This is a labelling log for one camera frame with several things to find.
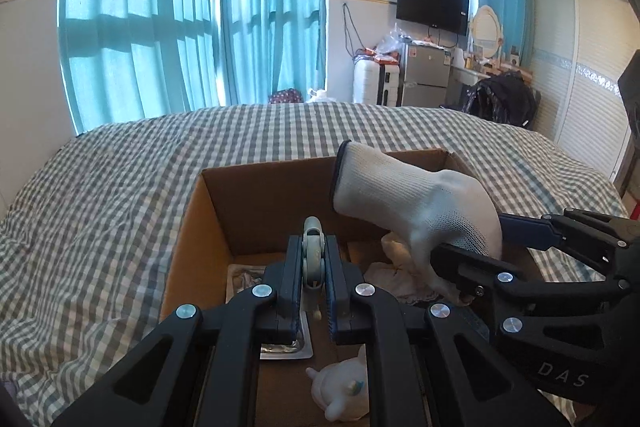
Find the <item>cream lace cloth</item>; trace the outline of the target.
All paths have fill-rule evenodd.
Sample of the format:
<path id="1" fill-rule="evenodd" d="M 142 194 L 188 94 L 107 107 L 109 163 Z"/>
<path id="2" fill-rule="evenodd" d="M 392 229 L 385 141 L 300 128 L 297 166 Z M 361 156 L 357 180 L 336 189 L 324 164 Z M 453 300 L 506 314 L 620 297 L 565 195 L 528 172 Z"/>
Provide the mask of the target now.
<path id="1" fill-rule="evenodd" d="M 384 289 L 406 305 L 427 303 L 436 299 L 438 294 L 424 282 L 405 242 L 395 233 L 387 233 L 381 239 L 381 246 L 388 261 L 370 264 L 363 275 L 367 283 Z"/>

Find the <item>white knit glove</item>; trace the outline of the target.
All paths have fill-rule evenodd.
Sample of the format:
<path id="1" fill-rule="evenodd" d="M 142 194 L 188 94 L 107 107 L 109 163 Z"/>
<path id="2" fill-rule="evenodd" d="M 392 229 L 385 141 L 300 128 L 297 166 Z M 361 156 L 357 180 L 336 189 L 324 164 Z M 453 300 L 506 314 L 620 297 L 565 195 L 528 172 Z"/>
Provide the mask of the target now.
<path id="1" fill-rule="evenodd" d="M 442 244 L 500 259 L 498 212 L 477 179 L 454 170 L 431 172 L 352 141 L 338 149 L 333 209 L 396 234 L 426 285 L 457 306 L 471 302 L 436 274 L 432 251 Z"/>

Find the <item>green folding hanger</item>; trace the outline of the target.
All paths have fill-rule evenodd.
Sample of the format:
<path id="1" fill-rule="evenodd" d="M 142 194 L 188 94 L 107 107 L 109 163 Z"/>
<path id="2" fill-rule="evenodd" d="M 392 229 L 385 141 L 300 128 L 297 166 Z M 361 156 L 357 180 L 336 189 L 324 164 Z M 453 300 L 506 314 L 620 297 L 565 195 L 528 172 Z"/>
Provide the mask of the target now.
<path id="1" fill-rule="evenodd" d="M 304 222 L 302 238 L 302 283 L 304 308 L 314 321 L 322 319 L 320 296 L 324 285 L 324 253 L 326 236 L 317 217 L 309 216 Z"/>

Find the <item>brown cardboard box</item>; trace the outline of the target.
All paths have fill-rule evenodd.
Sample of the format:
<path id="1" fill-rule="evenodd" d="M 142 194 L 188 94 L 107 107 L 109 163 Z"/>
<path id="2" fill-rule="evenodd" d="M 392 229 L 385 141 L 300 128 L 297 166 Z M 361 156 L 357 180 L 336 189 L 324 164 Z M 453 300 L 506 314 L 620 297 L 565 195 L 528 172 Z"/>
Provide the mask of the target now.
<path id="1" fill-rule="evenodd" d="M 226 301 L 229 265 L 270 265 L 283 259 L 288 239 L 303 231 L 309 216 L 336 237 L 343 259 L 366 271 L 387 262 L 384 230 L 341 217 L 330 204 L 334 160 L 302 160 L 210 168 L 196 179 L 172 254 L 162 304 L 168 317 L 183 303 L 201 309 Z M 332 343 L 326 321 L 311 321 L 310 360 L 262 361 L 259 365 L 256 425 L 323 426 L 311 398 L 308 366 L 322 369 L 356 355 L 355 346 Z"/>

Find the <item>checkered bed quilt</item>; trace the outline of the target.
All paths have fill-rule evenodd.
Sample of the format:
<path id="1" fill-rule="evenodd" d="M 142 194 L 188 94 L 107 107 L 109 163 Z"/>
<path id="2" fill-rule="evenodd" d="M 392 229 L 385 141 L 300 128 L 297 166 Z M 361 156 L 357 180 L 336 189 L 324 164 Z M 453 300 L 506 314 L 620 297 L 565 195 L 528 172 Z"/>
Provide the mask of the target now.
<path id="1" fill-rule="evenodd" d="M 247 105 L 107 124 L 62 147 L 1 223 L 1 379 L 27 420 L 50 425 L 157 324 L 202 170 L 331 156 L 345 140 L 453 153 L 514 215 L 626 212 L 604 174 L 543 135 L 454 110 Z"/>

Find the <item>black jacket on chair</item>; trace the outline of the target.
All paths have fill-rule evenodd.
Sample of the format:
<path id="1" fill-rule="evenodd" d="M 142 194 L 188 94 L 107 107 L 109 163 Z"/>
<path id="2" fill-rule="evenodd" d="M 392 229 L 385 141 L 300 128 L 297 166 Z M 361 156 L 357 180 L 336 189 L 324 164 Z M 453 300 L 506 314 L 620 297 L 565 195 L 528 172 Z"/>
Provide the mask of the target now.
<path id="1" fill-rule="evenodd" d="M 496 124 L 528 129 L 535 119 L 538 98 L 519 72 L 504 72 L 475 83 L 462 105 L 464 113 Z"/>

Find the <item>white wardrobe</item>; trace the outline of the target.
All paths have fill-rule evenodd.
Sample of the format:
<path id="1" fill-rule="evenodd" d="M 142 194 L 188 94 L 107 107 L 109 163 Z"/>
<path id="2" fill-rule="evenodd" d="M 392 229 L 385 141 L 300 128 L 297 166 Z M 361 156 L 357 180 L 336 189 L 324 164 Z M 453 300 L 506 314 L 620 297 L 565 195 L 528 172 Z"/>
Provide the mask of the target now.
<path id="1" fill-rule="evenodd" d="M 535 0 L 534 129 L 615 182 L 630 130 L 617 81 L 639 47 L 627 0 Z"/>

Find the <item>silver mini fridge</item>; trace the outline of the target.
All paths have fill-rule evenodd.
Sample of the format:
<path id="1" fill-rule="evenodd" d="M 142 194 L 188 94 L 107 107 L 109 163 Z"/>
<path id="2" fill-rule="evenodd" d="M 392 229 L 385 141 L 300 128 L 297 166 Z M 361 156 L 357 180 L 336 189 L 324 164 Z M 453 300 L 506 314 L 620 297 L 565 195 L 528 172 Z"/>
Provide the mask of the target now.
<path id="1" fill-rule="evenodd" d="M 445 104 L 451 53 L 438 46 L 405 44 L 401 53 L 401 105 L 436 108 Z"/>

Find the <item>white suitcase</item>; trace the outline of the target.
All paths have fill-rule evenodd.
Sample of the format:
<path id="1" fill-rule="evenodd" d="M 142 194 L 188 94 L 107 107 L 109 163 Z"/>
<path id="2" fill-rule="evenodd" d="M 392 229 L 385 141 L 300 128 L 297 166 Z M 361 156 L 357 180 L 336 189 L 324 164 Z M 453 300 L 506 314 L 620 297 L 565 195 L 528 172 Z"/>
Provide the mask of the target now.
<path id="1" fill-rule="evenodd" d="M 396 107 L 400 104 L 399 66 L 360 60 L 354 65 L 352 101 L 356 104 Z"/>

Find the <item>white oval mirror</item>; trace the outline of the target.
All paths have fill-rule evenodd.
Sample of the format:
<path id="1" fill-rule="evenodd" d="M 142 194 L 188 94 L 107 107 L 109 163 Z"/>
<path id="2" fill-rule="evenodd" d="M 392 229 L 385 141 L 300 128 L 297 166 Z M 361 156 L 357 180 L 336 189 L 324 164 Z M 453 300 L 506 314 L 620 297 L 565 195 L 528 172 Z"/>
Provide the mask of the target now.
<path id="1" fill-rule="evenodd" d="M 474 51 L 483 58 L 497 58 L 503 44 L 502 25 L 494 9 L 480 6 L 470 23 L 470 35 Z"/>

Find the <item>plastic bags on fridge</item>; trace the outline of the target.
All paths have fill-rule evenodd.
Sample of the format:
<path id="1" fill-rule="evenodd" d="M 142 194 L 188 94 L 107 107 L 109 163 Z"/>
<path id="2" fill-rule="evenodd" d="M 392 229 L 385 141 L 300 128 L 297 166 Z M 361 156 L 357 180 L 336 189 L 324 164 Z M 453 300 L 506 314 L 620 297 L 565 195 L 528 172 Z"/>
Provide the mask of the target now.
<path id="1" fill-rule="evenodd" d="M 413 38 L 395 24 L 394 28 L 373 49 L 376 55 L 398 57 L 401 56 L 404 46 L 411 43 Z"/>

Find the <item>teal window curtains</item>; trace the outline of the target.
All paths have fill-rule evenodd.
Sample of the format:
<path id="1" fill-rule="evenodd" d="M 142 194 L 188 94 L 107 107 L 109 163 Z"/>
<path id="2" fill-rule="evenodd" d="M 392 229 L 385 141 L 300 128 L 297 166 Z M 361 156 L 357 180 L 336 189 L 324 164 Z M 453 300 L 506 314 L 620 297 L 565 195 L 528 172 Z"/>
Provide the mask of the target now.
<path id="1" fill-rule="evenodd" d="M 56 21 L 80 133 L 326 82 L 326 0 L 58 0 Z"/>

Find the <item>black wall television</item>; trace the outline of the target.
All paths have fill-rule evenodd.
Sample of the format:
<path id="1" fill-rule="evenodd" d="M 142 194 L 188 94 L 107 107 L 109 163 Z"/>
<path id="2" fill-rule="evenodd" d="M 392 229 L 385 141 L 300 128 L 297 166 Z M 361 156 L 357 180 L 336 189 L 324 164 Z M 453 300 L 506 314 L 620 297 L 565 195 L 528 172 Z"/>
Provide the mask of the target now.
<path id="1" fill-rule="evenodd" d="M 470 0 L 396 0 L 396 18 L 465 36 Z"/>

